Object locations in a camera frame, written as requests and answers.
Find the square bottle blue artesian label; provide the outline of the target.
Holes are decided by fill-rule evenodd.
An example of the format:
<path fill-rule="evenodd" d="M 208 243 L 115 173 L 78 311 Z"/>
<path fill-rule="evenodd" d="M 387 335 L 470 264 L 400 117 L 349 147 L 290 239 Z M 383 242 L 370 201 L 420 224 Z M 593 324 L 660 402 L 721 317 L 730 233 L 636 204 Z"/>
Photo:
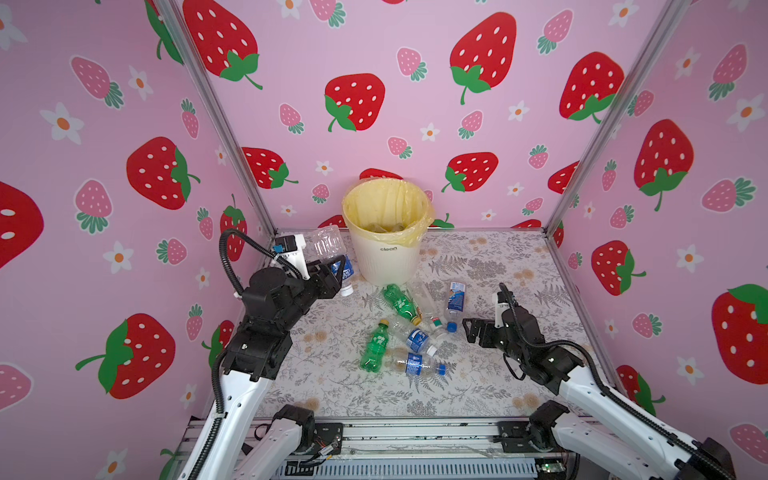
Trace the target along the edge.
<path fill-rule="evenodd" d="M 465 314 L 466 284 L 459 281 L 450 281 L 448 297 L 445 307 L 448 332 L 456 332 Z"/>

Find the clear bottle orange flower label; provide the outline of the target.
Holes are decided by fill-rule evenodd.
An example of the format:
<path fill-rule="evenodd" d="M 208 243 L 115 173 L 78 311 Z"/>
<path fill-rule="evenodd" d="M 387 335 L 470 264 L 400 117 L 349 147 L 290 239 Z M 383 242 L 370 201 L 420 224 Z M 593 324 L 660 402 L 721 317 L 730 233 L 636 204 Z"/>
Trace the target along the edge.
<path fill-rule="evenodd" d="M 418 307 L 422 322 L 429 328 L 431 336 L 437 342 L 444 340 L 447 330 L 440 318 L 437 304 L 425 283 L 418 278 L 412 279 L 408 284 L 408 289 Z"/>

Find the green bottle yellow cap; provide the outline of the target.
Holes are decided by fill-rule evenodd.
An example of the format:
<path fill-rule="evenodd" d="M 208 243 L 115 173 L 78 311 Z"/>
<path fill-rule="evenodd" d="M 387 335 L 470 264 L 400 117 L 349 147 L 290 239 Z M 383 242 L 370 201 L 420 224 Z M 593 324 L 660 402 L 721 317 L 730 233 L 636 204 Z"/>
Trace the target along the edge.
<path fill-rule="evenodd" d="M 378 373 L 383 365 L 389 343 L 389 321 L 382 319 L 374 329 L 360 361 L 360 368 L 370 373 Z"/>

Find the clear bottle blue cap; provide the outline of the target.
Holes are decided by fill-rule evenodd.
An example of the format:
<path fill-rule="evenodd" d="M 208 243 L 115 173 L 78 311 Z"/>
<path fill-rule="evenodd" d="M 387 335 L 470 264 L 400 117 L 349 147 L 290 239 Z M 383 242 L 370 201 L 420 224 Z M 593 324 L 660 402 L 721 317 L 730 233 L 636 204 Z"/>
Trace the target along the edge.
<path fill-rule="evenodd" d="M 397 373 L 411 377 L 444 377 L 447 366 L 433 358 L 405 350 L 393 350 L 385 356 L 386 366 Z"/>

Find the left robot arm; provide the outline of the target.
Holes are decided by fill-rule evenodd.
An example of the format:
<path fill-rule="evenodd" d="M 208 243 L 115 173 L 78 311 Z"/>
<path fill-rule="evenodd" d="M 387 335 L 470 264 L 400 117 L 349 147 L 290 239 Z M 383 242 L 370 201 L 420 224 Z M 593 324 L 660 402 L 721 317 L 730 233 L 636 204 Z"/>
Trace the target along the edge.
<path fill-rule="evenodd" d="M 246 284 L 231 265 L 231 238 L 244 241 L 270 262 L 253 273 Z M 230 228 L 220 235 L 219 254 L 224 272 L 243 303 L 244 315 L 213 362 L 214 404 L 180 476 L 269 479 L 291 454 L 313 445 L 313 412 L 286 405 L 254 447 L 248 452 L 242 447 L 293 346 L 293 327 L 316 301 L 332 299 L 341 292 L 347 249 L 335 226 L 277 237 L 271 247 Z"/>

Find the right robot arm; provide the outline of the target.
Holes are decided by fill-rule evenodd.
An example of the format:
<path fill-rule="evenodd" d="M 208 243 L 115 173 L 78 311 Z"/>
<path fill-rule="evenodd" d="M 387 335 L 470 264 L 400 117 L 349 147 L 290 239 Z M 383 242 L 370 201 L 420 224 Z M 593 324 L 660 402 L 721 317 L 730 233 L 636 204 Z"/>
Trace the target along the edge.
<path fill-rule="evenodd" d="M 469 343 L 494 348 L 510 372 L 545 387 L 553 399 L 530 415 L 504 446 L 540 452 L 561 448 L 621 479 L 733 479 L 728 450 L 698 441 L 656 419 L 600 378 L 592 356 L 570 340 L 545 340 L 534 315 L 501 284 L 494 319 L 465 318 Z"/>

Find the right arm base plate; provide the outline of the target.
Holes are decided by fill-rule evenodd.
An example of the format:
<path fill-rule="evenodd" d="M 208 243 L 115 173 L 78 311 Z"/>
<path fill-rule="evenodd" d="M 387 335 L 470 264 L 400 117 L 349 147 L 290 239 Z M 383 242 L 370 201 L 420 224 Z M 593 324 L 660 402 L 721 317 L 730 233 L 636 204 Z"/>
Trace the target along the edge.
<path fill-rule="evenodd" d="M 497 424 L 498 433 L 492 437 L 493 443 L 499 443 L 504 453 L 563 453 L 555 440 L 550 424 L 529 421 L 501 421 Z"/>

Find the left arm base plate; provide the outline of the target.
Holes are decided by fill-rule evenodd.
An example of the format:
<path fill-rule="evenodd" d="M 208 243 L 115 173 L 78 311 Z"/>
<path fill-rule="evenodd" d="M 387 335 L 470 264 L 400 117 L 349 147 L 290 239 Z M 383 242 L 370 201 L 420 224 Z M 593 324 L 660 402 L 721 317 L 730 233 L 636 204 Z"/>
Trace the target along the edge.
<path fill-rule="evenodd" d="M 341 452 L 344 424 L 340 422 L 316 423 L 311 433 L 302 431 L 299 446 L 292 455 L 328 456 Z"/>

